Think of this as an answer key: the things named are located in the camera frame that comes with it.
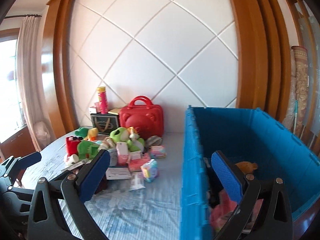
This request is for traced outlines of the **brown teddy bear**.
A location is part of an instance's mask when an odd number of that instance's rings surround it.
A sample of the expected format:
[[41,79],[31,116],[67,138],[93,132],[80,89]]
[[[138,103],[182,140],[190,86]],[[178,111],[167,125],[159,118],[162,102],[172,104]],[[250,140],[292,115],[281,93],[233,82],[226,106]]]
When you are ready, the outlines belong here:
[[241,161],[236,163],[236,166],[244,173],[244,174],[253,174],[255,170],[258,169],[257,163],[251,163],[249,161]]

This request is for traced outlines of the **rolled patterned carpet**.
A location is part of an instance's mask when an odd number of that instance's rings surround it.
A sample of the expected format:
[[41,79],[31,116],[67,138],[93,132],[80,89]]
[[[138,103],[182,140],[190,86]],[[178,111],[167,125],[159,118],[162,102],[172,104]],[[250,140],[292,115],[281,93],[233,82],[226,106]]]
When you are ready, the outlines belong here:
[[308,100],[308,54],[307,50],[301,46],[292,46],[291,49],[296,66],[296,100],[298,106],[295,135],[300,137]]

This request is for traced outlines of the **blue plastic storage crate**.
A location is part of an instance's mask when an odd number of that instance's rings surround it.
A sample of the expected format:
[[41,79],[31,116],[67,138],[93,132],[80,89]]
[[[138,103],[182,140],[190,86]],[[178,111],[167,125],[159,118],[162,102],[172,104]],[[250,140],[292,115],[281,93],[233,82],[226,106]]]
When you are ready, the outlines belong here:
[[180,239],[319,239],[319,157],[260,109],[189,106]]

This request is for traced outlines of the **green yellow duck plush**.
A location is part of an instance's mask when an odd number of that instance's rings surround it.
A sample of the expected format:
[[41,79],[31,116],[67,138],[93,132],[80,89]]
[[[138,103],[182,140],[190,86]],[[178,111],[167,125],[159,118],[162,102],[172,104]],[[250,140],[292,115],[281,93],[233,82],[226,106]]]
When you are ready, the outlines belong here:
[[75,131],[77,137],[83,137],[84,140],[95,141],[97,139],[99,130],[95,128],[80,127]]

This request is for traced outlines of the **red bear suitcase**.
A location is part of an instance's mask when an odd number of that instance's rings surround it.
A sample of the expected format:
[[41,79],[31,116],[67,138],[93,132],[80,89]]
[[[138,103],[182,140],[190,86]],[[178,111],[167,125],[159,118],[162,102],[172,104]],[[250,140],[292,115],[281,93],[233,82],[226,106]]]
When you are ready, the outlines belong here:
[[119,120],[121,127],[133,127],[144,140],[154,135],[162,137],[164,133],[163,108],[146,96],[137,96],[123,107]]

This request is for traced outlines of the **pink tissue pack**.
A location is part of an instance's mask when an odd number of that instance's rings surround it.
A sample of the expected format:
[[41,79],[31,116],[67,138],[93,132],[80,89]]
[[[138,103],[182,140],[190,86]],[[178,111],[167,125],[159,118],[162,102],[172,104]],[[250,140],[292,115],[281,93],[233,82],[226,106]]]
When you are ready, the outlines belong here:
[[[219,200],[220,203],[210,210],[210,224],[214,228],[215,232],[219,232],[223,228],[223,226],[226,224],[227,220],[231,217],[233,211],[237,207],[237,203],[229,198],[225,190],[219,192]],[[253,213],[248,223],[246,224],[243,233],[250,233],[253,225],[255,224],[262,203],[262,199],[256,201],[253,208]]]

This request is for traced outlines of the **green frog plush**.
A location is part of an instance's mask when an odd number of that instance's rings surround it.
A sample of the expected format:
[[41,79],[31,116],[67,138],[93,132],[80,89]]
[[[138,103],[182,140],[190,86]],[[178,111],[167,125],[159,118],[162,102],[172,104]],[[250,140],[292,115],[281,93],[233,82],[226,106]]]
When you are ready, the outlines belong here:
[[130,152],[144,151],[145,141],[133,127],[119,127],[110,133],[110,138],[115,143],[127,143],[127,148]]

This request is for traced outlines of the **red plush toy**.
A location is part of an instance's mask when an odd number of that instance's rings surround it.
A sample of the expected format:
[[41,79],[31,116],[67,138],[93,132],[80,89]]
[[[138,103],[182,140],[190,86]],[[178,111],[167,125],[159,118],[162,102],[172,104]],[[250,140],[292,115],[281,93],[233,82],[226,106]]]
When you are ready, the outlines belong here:
[[66,148],[67,148],[67,156],[70,157],[71,155],[78,155],[77,147],[82,141],[83,137],[75,137],[70,136],[66,138]]

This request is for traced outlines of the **pink curtain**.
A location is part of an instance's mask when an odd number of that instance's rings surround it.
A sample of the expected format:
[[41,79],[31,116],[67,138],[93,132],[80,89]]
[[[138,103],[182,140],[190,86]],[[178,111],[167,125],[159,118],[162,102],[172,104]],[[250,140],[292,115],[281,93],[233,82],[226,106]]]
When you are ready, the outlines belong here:
[[16,74],[23,114],[35,150],[41,151],[51,139],[45,108],[39,53],[39,16],[25,16],[17,41]]

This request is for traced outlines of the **black gift bag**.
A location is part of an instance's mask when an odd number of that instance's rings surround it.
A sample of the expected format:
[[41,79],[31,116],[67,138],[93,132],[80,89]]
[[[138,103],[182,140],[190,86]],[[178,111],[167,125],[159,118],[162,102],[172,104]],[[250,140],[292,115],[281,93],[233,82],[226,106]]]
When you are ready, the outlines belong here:
[[119,116],[115,114],[91,114],[91,121],[94,128],[100,134],[109,135],[112,131],[120,127]]

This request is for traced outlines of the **pink yellow tube can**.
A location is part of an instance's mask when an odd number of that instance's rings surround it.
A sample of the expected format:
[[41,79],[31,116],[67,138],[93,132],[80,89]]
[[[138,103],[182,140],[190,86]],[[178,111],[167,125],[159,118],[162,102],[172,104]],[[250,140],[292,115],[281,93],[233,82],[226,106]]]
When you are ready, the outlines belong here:
[[106,95],[106,87],[98,87],[97,88],[98,98],[100,102],[100,111],[101,114],[106,114],[108,112],[108,102]]

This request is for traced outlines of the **green crocodile plush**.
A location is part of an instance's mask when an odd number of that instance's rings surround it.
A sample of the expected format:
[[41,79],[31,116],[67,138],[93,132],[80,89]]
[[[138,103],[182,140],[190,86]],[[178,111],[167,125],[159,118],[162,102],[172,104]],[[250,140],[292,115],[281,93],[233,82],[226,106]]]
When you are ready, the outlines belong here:
[[94,159],[98,154],[99,144],[92,141],[82,140],[77,145],[78,157],[80,160]]

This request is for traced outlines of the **white medicine box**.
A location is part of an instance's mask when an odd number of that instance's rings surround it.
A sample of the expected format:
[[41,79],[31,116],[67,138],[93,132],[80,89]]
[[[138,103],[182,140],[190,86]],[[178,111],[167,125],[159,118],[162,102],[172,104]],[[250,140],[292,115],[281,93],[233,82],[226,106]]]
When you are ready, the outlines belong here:
[[109,167],[106,170],[107,180],[125,180],[130,178],[131,173],[127,167]]

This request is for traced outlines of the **pastel sanitary pad pack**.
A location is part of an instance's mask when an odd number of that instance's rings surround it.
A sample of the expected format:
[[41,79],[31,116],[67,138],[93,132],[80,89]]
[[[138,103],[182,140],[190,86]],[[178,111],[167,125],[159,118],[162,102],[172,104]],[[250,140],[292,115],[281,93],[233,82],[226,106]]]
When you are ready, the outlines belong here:
[[158,165],[155,159],[151,159],[140,167],[144,179],[151,183],[158,177]]

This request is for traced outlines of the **small pink pad pack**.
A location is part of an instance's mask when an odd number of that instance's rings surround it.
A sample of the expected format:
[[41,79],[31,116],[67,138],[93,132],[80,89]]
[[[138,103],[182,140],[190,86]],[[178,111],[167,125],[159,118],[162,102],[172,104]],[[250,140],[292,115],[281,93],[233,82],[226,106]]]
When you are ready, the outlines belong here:
[[165,158],[167,156],[165,147],[163,145],[151,146],[150,148],[150,156],[155,158]]

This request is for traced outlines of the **white wet wipes pack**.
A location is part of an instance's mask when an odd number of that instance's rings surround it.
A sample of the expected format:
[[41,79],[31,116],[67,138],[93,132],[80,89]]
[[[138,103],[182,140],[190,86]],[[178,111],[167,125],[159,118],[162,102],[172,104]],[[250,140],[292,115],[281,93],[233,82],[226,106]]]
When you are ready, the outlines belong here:
[[132,174],[129,191],[144,189],[144,176],[141,172]]

